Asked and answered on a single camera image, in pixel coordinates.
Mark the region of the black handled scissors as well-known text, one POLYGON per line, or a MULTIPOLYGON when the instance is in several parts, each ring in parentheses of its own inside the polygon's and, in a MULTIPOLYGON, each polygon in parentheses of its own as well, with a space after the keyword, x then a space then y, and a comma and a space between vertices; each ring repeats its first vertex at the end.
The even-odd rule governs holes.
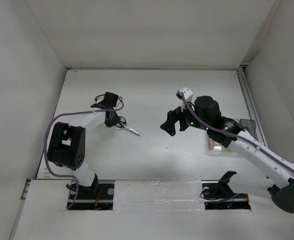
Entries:
POLYGON ((127 120, 123 116, 118 117, 118 123, 115 125, 119 129, 126 129, 130 133, 136 135, 136 136, 141 136, 136 130, 128 126, 127 120))

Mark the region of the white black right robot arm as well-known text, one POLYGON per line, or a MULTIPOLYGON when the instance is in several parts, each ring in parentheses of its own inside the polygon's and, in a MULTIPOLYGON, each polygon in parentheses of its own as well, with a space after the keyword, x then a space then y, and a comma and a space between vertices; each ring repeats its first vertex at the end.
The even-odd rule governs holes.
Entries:
POLYGON ((194 103, 179 93, 182 106, 167 113, 160 128, 170 136, 189 127, 206 131, 207 136, 224 148, 239 154, 264 173, 264 177, 250 181, 236 171, 227 171, 215 181, 214 187, 203 191, 203 196, 214 203, 227 202, 241 194, 256 195, 271 201, 281 210, 294 213, 294 164, 283 159, 256 140, 239 122, 222 116, 219 104, 210 96, 199 96, 194 103))

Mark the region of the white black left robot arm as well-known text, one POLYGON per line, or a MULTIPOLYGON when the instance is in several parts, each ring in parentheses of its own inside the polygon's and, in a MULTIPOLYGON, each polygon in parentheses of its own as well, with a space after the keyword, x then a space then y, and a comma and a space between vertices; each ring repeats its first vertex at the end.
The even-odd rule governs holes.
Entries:
POLYGON ((70 178, 66 187, 77 197, 94 198, 99 193, 98 176, 85 163, 86 131, 101 124, 114 127, 124 107, 123 98, 105 92, 95 98, 90 110, 61 113, 49 123, 44 137, 43 156, 48 172, 56 178, 70 178))

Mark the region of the orange highlighter grey cap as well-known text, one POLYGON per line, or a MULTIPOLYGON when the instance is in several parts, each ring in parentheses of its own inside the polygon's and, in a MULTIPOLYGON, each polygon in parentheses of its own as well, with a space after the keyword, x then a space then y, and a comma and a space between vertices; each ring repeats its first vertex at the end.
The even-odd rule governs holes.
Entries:
POLYGON ((209 150, 210 151, 219 151, 220 150, 220 145, 215 142, 214 140, 209 141, 209 150))

